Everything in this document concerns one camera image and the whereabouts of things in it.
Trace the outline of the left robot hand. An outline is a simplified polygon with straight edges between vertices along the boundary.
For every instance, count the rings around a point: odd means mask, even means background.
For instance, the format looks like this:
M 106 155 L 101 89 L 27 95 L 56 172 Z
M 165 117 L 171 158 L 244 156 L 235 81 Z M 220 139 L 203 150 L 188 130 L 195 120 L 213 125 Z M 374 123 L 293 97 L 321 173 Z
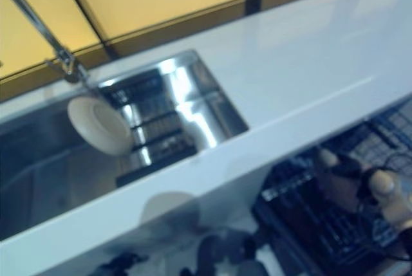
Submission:
M 100 265 L 93 272 L 93 275 L 128 275 L 128 270 L 134 265 L 148 260 L 148 255 L 139 255 L 131 252 L 122 253 L 108 263 Z

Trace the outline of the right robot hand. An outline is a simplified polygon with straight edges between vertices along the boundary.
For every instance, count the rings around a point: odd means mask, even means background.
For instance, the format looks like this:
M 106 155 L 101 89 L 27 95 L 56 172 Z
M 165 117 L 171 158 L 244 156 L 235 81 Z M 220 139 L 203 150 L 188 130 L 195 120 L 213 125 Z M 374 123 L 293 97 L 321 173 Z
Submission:
M 357 203 L 373 198 L 369 183 L 377 167 L 325 148 L 316 150 L 314 163 L 321 188 L 344 209 L 353 210 Z

